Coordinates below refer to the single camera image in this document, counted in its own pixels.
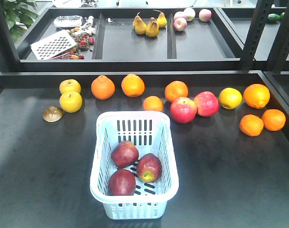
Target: mushroom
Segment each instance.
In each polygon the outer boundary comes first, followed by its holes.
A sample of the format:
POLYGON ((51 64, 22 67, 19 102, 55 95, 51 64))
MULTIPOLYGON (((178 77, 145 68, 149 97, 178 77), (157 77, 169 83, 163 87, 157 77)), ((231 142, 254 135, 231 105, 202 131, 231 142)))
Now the mushroom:
POLYGON ((49 123, 58 121, 64 115, 62 108, 50 106, 43 112, 43 119, 49 123))

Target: cucumber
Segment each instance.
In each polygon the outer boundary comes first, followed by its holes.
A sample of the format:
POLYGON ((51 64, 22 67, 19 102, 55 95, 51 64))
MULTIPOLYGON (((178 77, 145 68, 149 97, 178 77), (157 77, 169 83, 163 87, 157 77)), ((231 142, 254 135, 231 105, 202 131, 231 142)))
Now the cucumber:
POLYGON ((280 15, 278 15, 276 13, 271 13, 268 15, 268 22, 269 23, 276 23, 279 20, 280 20, 280 15))

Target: light blue basket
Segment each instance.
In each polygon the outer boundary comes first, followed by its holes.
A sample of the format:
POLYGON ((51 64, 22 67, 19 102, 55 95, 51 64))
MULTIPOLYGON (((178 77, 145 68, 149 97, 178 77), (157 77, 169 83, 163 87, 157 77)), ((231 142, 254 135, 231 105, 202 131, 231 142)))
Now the light blue basket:
POLYGON ((103 203, 107 216, 111 219, 161 217, 167 201, 174 197, 179 187, 169 117, 155 111, 106 112, 97 119, 96 133, 90 190, 103 203), (158 156, 162 175, 155 183, 142 182, 136 174, 137 161, 126 168, 136 176, 134 195, 108 196, 108 180, 117 170, 111 153, 123 140, 136 145, 139 158, 150 152, 158 156))

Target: black shelf compartment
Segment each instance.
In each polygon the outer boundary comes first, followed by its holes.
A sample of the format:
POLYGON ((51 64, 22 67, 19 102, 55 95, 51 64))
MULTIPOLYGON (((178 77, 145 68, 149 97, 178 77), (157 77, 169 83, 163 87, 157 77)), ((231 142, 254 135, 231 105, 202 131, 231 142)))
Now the black shelf compartment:
POLYGON ((147 23, 158 12, 149 8, 49 8, 43 12, 16 45, 23 72, 51 71, 181 71, 236 70, 242 43, 218 13, 212 11, 210 22, 198 18, 201 8, 194 8, 196 18, 183 32, 175 32, 173 15, 182 8, 159 9, 168 25, 156 38, 139 36, 132 27, 135 15, 147 23), (96 35, 93 52, 84 52, 85 60, 37 60, 30 44, 59 31, 53 25, 57 16, 94 16, 96 35))
POLYGON ((289 105, 289 71, 282 71, 280 73, 267 71, 265 74, 289 105))
POLYGON ((121 90, 128 73, 0 73, 0 228, 12 221, 24 228, 42 221, 44 227, 251 227, 257 220, 262 227, 289 227, 289 106, 261 71, 135 72, 146 84, 137 98, 121 90), (96 100, 90 90, 100 74, 116 85, 114 96, 105 101, 96 100), (59 83, 69 78, 82 86, 82 109, 45 122, 44 109, 59 105, 59 83), (174 80, 188 85, 190 98, 205 90, 218 95, 228 86, 243 92, 253 83, 266 85, 271 98, 264 109, 243 102, 235 110, 220 107, 216 115, 196 116, 188 124, 170 117, 177 194, 160 219, 111 220, 89 190, 96 119, 106 111, 142 110, 149 95, 160 96, 170 116, 164 87, 174 80), (264 129, 249 137, 239 130, 245 114, 261 116, 270 108, 286 114, 281 131, 264 129))
MULTIPOLYGON (((240 41, 244 44, 252 16, 255 8, 218 8, 220 13, 226 18, 228 24, 235 31, 240 41)), ((281 14, 286 10, 285 7, 271 8, 270 13, 281 14)), ((266 23, 261 39, 259 41, 255 57, 253 69, 265 70, 265 64, 271 50, 272 44, 276 37, 280 26, 280 21, 276 23, 266 23)), ((283 70, 289 70, 289 55, 283 70)))

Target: grater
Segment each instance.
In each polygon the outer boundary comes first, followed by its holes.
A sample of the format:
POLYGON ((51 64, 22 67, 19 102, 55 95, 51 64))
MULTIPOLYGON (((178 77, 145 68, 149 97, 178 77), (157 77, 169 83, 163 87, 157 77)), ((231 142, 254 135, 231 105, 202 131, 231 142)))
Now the grater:
POLYGON ((76 46, 77 43, 68 34, 67 31, 61 30, 50 35, 38 42, 30 45, 31 50, 39 60, 50 59, 68 49, 76 46))

